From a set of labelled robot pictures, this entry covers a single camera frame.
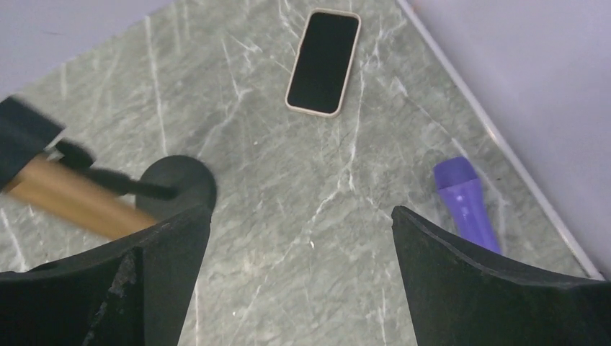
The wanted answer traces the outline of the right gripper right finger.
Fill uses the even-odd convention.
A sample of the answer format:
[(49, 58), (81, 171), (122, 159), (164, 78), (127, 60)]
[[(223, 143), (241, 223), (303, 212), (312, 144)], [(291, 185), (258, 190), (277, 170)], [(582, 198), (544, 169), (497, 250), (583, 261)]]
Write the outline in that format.
[(533, 267), (391, 214), (419, 345), (608, 345), (610, 283)]

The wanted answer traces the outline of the phone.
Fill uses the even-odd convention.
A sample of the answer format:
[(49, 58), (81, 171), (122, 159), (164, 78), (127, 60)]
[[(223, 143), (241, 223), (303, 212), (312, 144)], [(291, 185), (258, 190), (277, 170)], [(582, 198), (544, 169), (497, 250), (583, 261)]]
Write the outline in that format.
[(285, 104), (319, 117), (339, 114), (361, 29), (359, 15), (314, 9), (300, 39)]

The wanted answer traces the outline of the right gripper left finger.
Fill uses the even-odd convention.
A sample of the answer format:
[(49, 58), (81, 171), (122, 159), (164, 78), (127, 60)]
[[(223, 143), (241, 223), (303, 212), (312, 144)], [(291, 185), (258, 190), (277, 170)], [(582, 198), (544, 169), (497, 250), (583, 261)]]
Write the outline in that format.
[(176, 345), (210, 236), (196, 207), (27, 272), (1, 274), (3, 345)]

